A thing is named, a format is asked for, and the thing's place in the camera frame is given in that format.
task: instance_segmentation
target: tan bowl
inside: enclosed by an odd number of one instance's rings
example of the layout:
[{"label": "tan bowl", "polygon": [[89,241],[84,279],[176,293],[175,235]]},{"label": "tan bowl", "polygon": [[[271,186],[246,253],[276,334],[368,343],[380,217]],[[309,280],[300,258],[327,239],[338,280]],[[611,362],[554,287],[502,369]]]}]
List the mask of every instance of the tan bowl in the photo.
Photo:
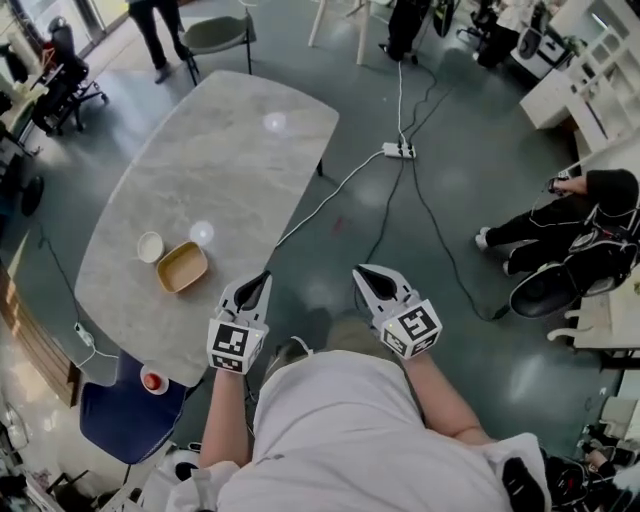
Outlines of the tan bowl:
[{"label": "tan bowl", "polygon": [[185,242],[158,262],[160,284],[169,293],[177,293],[200,279],[209,263],[195,242]]}]

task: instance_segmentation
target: white chair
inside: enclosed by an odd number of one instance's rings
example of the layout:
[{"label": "white chair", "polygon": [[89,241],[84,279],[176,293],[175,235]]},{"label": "white chair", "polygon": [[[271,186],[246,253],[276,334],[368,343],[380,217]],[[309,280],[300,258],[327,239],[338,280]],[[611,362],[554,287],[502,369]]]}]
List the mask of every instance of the white chair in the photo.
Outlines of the white chair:
[{"label": "white chair", "polygon": [[[360,40],[358,42],[358,57],[356,58],[356,64],[358,64],[358,66],[361,66],[362,61],[364,60],[364,49],[367,45],[367,31],[369,30],[369,18],[371,17],[371,2],[379,3],[381,5],[389,4],[387,0],[354,0],[353,9],[345,14],[345,18],[348,18],[349,16],[353,16],[360,9],[362,9],[362,14],[360,17]],[[318,30],[320,29],[320,24],[322,23],[322,19],[324,18],[326,10],[327,0],[320,0],[318,13],[316,14],[316,19],[313,22],[313,28],[311,29],[311,36],[309,37],[309,46],[311,47],[315,44],[316,36],[318,35]]]}]

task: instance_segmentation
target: concrete floor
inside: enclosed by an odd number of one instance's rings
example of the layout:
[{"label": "concrete floor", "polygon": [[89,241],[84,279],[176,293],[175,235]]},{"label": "concrete floor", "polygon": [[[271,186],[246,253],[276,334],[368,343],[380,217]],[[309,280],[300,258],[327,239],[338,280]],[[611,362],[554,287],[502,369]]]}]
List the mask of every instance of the concrete floor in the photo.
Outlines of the concrete floor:
[{"label": "concrete floor", "polygon": [[[340,113],[324,158],[326,176],[313,177],[290,226],[313,211],[383,142],[397,138],[397,65],[376,47],[386,39],[386,27],[371,21],[366,65],[358,67],[357,30],[335,15],[321,29],[318,47],[307,47],[316,8],[315,3],[280,0],[252,11],[258,33],[252,50],[254,73],[300,89]],[[233,0],[204,0],[182,12],[185,17],[203,17],[242,11]],[[480,226],[503,222],[529,208],[544,181],[571,159],[558,134],[534,132],[519,109],[526,88],[504,70],[479,68],[471,53],[453,31],[443,40],[430,30],[420,61],[436,75],[438,84],[419,117],[452,91],[413,142],[423,195],[438,218],[462,279],[488,314],[506,301],[517,281],[507,279],[496,260],[477,251],[473,235]],[[244,59],[243,49],[236,48],[199,58],[199,63],[204,73],[244,72]],[[406,125],[412,105],[432,79],[422,67],[406,64],[403,72]],[[30,169],[46,180],[37,217],[72,283],[118,179],[155,126],[191,89],[184,69],[162,86],[154,85],[152,76],[148,70],[107,67],[98,81],[111,103],[86,106],[84,133],[69,129],[64,137],[53,139],[34,133],[29,140],[30,145],[44,148]],[[353,311],[351,268],[363,262],[378,237],[399,169],[396,161],[375,160],[275,251],[268,264],[275,277],[268,318],[271,331],[250,376],[254,387],[270,349],[284,338],[299,335],[322,347],[331,320]],[[14,262],[14,278],[27,304],[79,362],[88,354],[72,330],[73,304],[51,256],[38,249],[38,239],[34,220],[16,215],[4,234],[0,257],[5,263]],[[546,341],[546,333],[562,323],[559,318],[526,321],[507,316],[497,323],[476,318],[455,282],[406,167],[385,237],[371,261],[401,271],[432,301],[444,324],[434,357],[491,436],[531,431],[547,448],[573,452],[585,418],[602,403],[601,388],[613,392],[618,373],[600,372],[594,355],[574,355],[562,343]],[[114,353],[116,345],[87,323],[99,348]],[[114,363],[95,358],[84,370],[90,379],[108,384]],[[176,432],[178,441],[199,439],[211,386],[208,373],[186,406]]]}]

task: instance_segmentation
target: cable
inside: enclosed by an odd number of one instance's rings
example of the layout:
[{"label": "cable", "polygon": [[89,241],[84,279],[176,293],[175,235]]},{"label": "cable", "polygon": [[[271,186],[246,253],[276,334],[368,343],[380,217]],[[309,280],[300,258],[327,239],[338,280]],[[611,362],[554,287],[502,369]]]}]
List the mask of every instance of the cable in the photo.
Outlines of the cable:
[{"label": "cable", "polygon": [[[47,245],[47,248],[49,249],[49,252],[51,253],[51,256],[53,257],[53,261],[55,261],[56,263],[56,267],[58,267],[58,272],[60,272],[60,275],[62,276],[62,279],[64,280],[64,284],[67,287],[67,290],[69,291],[69,294],[71,295],[71,299],[73,300],[73,308],[75,310],[76,313],[76,321],[74,323],[80,323],[81,320],[81,314],[80,314],[80,304],[78,303],[78,299],[76,299],[76,294],[73,292],[73,288],[71,287],[71,283],[69,282],[69,279],[67,278],[67,274],[65,274],[64,270],[62,269],[62,265],[60,264],[60,260],[58,259],[58,255],[56,254],[56,251],[53,249],[53,245],[51,244],[51,240],[49,239],[49,237],[45,234],[44,232],[44,226],[42,225],[42,222],[40,222],[40,220],[36,219],[36,223],[38,224],[38,227],[40,228],[40,240],[38,241],[38,249],[41,249],[43,245]],[[89,357],[87,357],[84,361],[82,361],[80,364],[76,364],[76,368],[81,368],[82,366],[84,366],[85,364],[87,364],[91,359],[93,359],[96,354],[102,357],[107,357],[107,358],[111,358],[111,359],[118,359],[120,356],[115,356],[112,354],[105,354],[104,352],[99,351],[96,346],[95,346],[95,341],[93,342],[93,345],[91,346],[91,348],[93,349],[93,352],[91,352],[91,355]]]},{"label": "cable", "polygon": [[75,309],[75,312],[76,312],[75,323],[78,323],[80,322],[80,305],[76,300],[75,293],[73,293],[73,288],[71,287],[71,283],[69,283],[69,280],[67,279],[67,275],[64,273],[64,270],[62,270],[62,265],[60,265],[60,260],[58,260],[58,256],[56,255],[56,252],[53,250],[53,246],[51,245],[51,240],[49,240],[49,238],[44,233],[44,226],[38,219],[36,219],[36,222],[38,223],[38,227],[40,228],[40,241],[38,242],[38,249],[41,249],[44,244],[47,244],[47,247],[49,248],[49,252],[51,253],[51,256],[53,256],[53,261],[55,261],[56,266],[58,267],[58,271],[60,272],[62,279],[64,279],[64,284],[67,286],[67,290],[69,290],[69,293],[71,294],[71,298],[73,300],[73,308]]},{"label": "cable", "polygon": [[378,246],[380,245],[380,243],[382,242],[382,239],[384,238],[384,232],[387,227],[387,220],[389,219],[389,210],[391,208],[391,200],[393,199],[393,196],[395,195],[396,190],[398,190],[398,185],[400,184],[400,178],[402,177],[403,170],[404,170],[404,159],[400,160],[400,171],[398,172],[396,181],[394,182],[393,188],[391,189],[391,193],[389,194],[389,197],[387,199],[387,204],[384,210],[384,217],[382,218],[382,225],[380,226],[380,234],[378,235],[378,239],[376,240],[376,243],[373,244],[373,247],[371,247],[371,250],[369,251],[367,258],[364,261],[365,263],[369,263],[369,261],[371,261],[371,258],[375,254],[376,250],[378,249]]},{"label": "cable", "polygon": [[[375,244],[373,244],[373,247],[371,247],[371,250],[369,251],[369,254],[367,255],[367,258],[365,259],[365,263],[369,263],[369,261],[371,261],[371,258],[373,257],[373,255],[375,254],[376,250],[378,249],[378,246],[380,245],[380,243],[382,242],[382,239],[384,237],[384,232],[387,226],[387,219],[389,218],[389,210],[391,207],[391,200],[393,199],[393,196],[396,193],[396,190],[398,189],[398,185],[400,184],[400,178],[402,177],[402,171],[404,170],[404,160],[400,160],[400,171],[398,172],[398,176],[396,177],[396,181],[393,184],[393,188],[391,189],[391,193],[389,194],[389,197],[387,198],[387,204],[385,206],[385,212],[384,212],[384,217],[382,219],[382,225],[380,226],[380,233],[378,234],[378,238],[375,242]],[[355,282],[352,283],[353,285],[353,305],[355,306],[355,308],[358,310],[359,313],[362,313],[362,310],[360,309],[360,306],[358,305],[358,287],[356,286]]]},{"label": "cable", "polygon": [[431,207],[429,206],[429,204],[425,201],[424,197],[422,196],[422,192],[420,190],[420,183],[418,182],[418,173],[417,173],[417,170],[416,170],[415,160],[412,160],[411,163],[413,164],[413,181],[414,181],[415,186],[416,186],[416,192],[418,193],[418,198],[420,198],[420,202],[422,203],[422,206],[425,207],[425,209],[429,213],[429,217],[431,217],[431,222],[433,223],[433,227],[435,228],[436,235],[438,237],[438,240],[440,241],[440,245],[442,245],[442,248],[444,249],[444,251],[447,253],[447,256],[449,257],[449,261],[451,261],[451,266],[453,267],[453,274],[454,274],[454,276],[456,278],[456,281],[458,282],[458,286],[460,287],[460,289],[466,295],[467,300],[469,301],[469,304],[471,305],[471,309],[473,309],[473,312],[475,313],[475,315],[480,320],[483,320],[484,322],[493,322],[494,320],[497,320],[497,318],[496,318],[496,316],[498,315],[497,313],[496,313],[496,315],[494,315],[493,318],[486,318],[482,313],[480,313],[480,311],[478,310],[478,307],[476,305],[475,300],[471,296],[471,293],[469,293],[469,290],[467,290],[467,287],[462,282],[462,278],[460,277],[460,271],[458,270],[458,264],[456,263],[456,260],[453,257],[453,254],[451,253],[451,250],[447,246],[447,243],[445,242],[444,237],[442,236],[442,232],[440,231],[440,226],[438,225],[438,221],[436,220],[436,217],[433,214],[433,211],[431,210]]},{"label": "cable", "polygon": [[404,128],[403,131],[407,131],[410,128],[413,128],[417,122],[417,117],[418,117],[418,108],[420,107],[420,105],[422,105],[423,103],[426,103],[427,101],[429,101],[429,93],[431,92],[432,89],[434,89],[437,85],[438,85],[438,79],[436,78],[436,75],[433,73],[433,71],[431,71],[428,67],[420,65],[421,68],[423,68],[427,73],[429,73],[429,75],[431,76],[431,78],[433,79],[433,83],[427,87],[427,89],[424,92],[424,98],[421,99],[420,101],[416,102],[415,105],[413,106],[413,112],[411,115],[411,123],[406,126]]},{"label": "cable", "polygon": [[402,143],[406,146],[407,139],[402,133],[402,61],[398,61],[398,82],[400,84],[400,93],[398,94],[398,134],[402,138]]},{"label": "cable", "polygon": [[438,102],[436,103],[435,107],[433,107],[433,109],[431,109],[431,112],[429,112],[429,114],[427,114],[427,116],[420,122],[420,124],[416,127],[415,130],[413,130],[413,132],[411,133],[411,135],[409,135],[409,144],[411,144],[411,141],[413,140],[413,137],[420,131],[420,129],[424,126],[424,124],[429,120],[429,118],[436,113],[436,111],[438,110],[438,107],[440,107],[440,104],[447,99],[447,97],[449,96],[449,94],[451,94],[451,92],[455,89],[455,87],[451,87],[451,89],[449,89],[446,93],[444,93],[440,99],[438,100]]},{"label": "cable", "polygon": [[278,247],[280,247],[287,238],[289,238],[291,235],[293,235],[296,231],[298,231],[304,224],[306,224],[308,221],[310,221],[321,209],[322,207],[332,198],[334,198],[338,192],[340,192],[340,190],[342,189],[342,187],[344,187],[344,185],[347,183],[347,181],[349,181],[351,178],[353,178],[353,176],[363,167],[367,166],[369,164],[369,162],[371,162],[373,159],[379,157],[380,155],[383,155],[384,151],[378,151],[377,153],[374,153],[373,155],[371,155],[369,158],[367,158],[367,160],[360,165],[359,167],[356,167],[353,171],[351,171],[351,174],[349,174],[349,176],[347,176],[342,183],[340,183],[340,185],[338,186],[338,188],[335,190],[335,192],[333,192],[333,194],[331,194],[329,197],[327,197],[324,201],[322,201],[320,203],[320,206],[318,206],[315,211],[309,215],[306,219],[304,219],[302,222],[300,222],[295,228],[293,228],[291,231],[289,231],[286,235],[284,235],[280,241],[276,244],[275,249],[277,249]]},{"label": "cable", "polygon": [[258,403],[258,399],[253,394],[253,391],[251,390],[251,386],[249,385],[249,379],[247,378],[246,375],[244,376],[244,385],[247,388],[247,396],[245,398],[245,401],[249,400],[251,403],[257,404]]},{"label": "cable", "polygon": [[[585,221],[587,219],[572,220],[572,221],[566,221],[566,222],[554,222],[552,224],[539,224],[538,222],[536,222],[533,219],[533,214],[536,212],[536,207],[538,206],[538,203],[540,202],[540,198],[544,195],[544,193],[545,193],[545,190],[540,192],[540,195],[537,197],[535,203],[533,203],[533,206],[531,207],[531,212],[529,213],[529,220],[533,224],[535,224],[537,227],[539,227],[539,228],[548,228],[548,227],[556,227],[556,226],[572,226],[572,225],[575,225],[575,224],[584,224],[585,223]],[[632,208],[631,210],[628,210],[628,211],[626,211],[624,213],[620,213],[620,214],[617,214],[617,215],[610,215],[607,212],[603,211],[602,208],[600,208],[599,204],[596,204],[594,208],[597,208],[599,213],[601,213],[605,217],[609,217],[610,219],[617,219],[617,218],[620,218],[620,217],[624,217],[626,215],[630,215],[630,214],[635,213],[638,210],[640,210],[640,207],[636,206],[635,208]]]}]

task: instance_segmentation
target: black chair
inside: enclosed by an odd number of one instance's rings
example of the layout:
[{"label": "black chair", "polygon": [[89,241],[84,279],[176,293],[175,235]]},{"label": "black chair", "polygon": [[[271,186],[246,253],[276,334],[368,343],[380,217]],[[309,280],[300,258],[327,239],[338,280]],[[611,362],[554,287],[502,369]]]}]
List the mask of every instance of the black chair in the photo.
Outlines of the black chair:
[{"label": "black chair", "polygon": [[479,39],[478,48],[486,43],[498,22],[498,15],[493,9],[493,4],[494,0],[480,0],[480,8],[471,13],[471,22],[473,25],[458,29],[456,37],[460,38],[460,34],[464,32],[469,36]]},{"label": "black chair", "polygon": [[109,98],[96,82],[86,82],[89,66],[76,55],[73,33],[66,20],[60,16],[54,18],[49,24],[49,33],[57,68],[42,77],[41,81],[49,91],[36,102],[31,119],[47,135],[54,131],[62,135],[62,125],[74,114],[76,128],[82,131],[80,105],[96,96],[100,96],[105,103]]}]

